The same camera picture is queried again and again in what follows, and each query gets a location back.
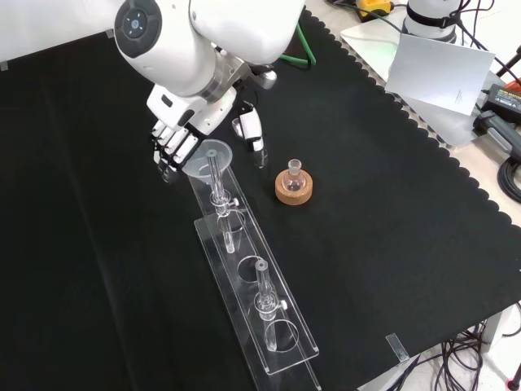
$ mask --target scalloped edge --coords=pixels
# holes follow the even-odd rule
[[[468,169],[462,166],[461,162],[454,156],[451,155],[450,151],[453,149],[453,147],[446,143],[428,124],[425,120],[423,120],[408,104],[406,101],[403,100],[398,94],[388,93],[385,91],[385,85],[386,82],[384,79],[382,79],[377,72],[372,69],[372,67],[355,51],[347,42],[341,42],[336,39],[336,37],[331,34],[331,30],[329,30],[326,27],[326,24],[319,20],[316,16],[313,15],[313,13],[307,9],[307,7],[304,7],[303,15],[305,17],[308,17],[314,24],[317,26],[320,26],[326,35],[326,38],[330,41],[333,41],[335,45],[343,51],[346,56],[356,63],[356,65],[362,70],[364,75],[371,80],[371,83],[374,83],[375,88],[379,90],[380,93],[383,93],[385,95],[388,95],[393,102],[393,106],[397,108],[400,112],[403,112],[406,114],[406,120],[412,121],[415,126],[419,130],[424,130],[422,132],[423,135],[426,135],[427,138],[433,140],[436,142],[438,146],[438,151],[440,153],[443,153],[445,157],[449,158],[450,160],[453,160],[458,165],[458,170],[466,177],[468,178],[469,184],[474,187],[477,192],[476,195],[482,199],[485,199],[487,201],[488,207],[494,209],[498,213],[498,218],[501,218],[502,220],[508,220],[508,223],[511,227],[514,228],[514,231],[517,232],[518,235],[521,235],[521,226],[517,226],[512,222],[512,218],[510,215],[504,211],[501,210],[499,207],[499,204],[493,200],[490,197],[490,194],[488,191],[483,189],[481,185],[479,184],[479,181],[471,176],[471,173]]]

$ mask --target green cable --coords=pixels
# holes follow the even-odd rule
[[[306,60],[306,59],[297,59],[296,57],[290,57],[289,55],[281,55],[280,58],[284,59],[286,61],[289,61],[290,63],[294,63],[294,64],[303,64],[303,65],[308,64],[308,60]]]
[[[296,25],[296,32],[297,32],[297,35],[299,36],[300,43],[302,43],[302,46],[304,47],[306,54],[308,55],[309,59],[311,60],[311,64],[315,65],[317,63],[317,60],[315,59],[315,56],[313,55],[313,52],[311,51],[311,48],[309,47],[309,44],[306,41],[304,33],[302,33],[302,29],[300,28],[300,23],[297,23],[297,25]],[[308,60],[306,60],[306,59],[297,59],[296,57],[291,57],[289,55],[281,55],[280,58],[284,59],[286,61],[289,61],[293,64],[301,64],[301,65],[308,64]]]
[[[313,52],[311,51],[311,48],[308,45],[308,42],[306,41],[306,38],[304,36],[304,33],[302,33],[302,29],[300,28],[300,23],[296,24],[296,32],[299,35],[300,42],[302,42],[302,46],[306,50],[306,53],[309,56],[309,59],[311,59],[311,64],[315,65],[317,61],[315,60],[315,56],[313,55]]]

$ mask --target black cloth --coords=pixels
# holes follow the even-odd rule
[[[324,24],[301,26],[317,66],[279,62],[259,93],[270,166],[230,121],[213,136],[320,348],[322,387],[352,390],[397,364],[385,336],[417,354],[520,300],[521,230]],[[190,186],[152,161],[151,83],[99,34],[11,62],[0,86],[0,389],[253,389]],[[314,183],[298,208],[274,196],[292,157]]]

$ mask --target table leg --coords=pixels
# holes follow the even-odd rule
[[[376,379],[362,385],[359,388],[360,391],[387,391],[417,357],[418,356],[411,357],[409,360],[396,365],[389,371],[378,376]]]
[[[483,333],[483,341],[486,342],[486,345],[483,345],[483,351],[489,352],[497,342],[503,336],[503,332],[505,331],[505,325],[510,319],[510,315],[512,314],[512,309],[515,305],[508,307],[506,310],[499,312],[493,315],[491,318],[487,320],[487,327]]]

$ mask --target yellow device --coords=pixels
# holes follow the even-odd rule
[[[356,4],[357,7],[363,8],[367,11],[372,11],[380,16],[389,15],[393,8],[391,0],[357,0]],[[361,22],[367,22],[369,20],[375,19],[367,12],[359,10],[356,11]]]

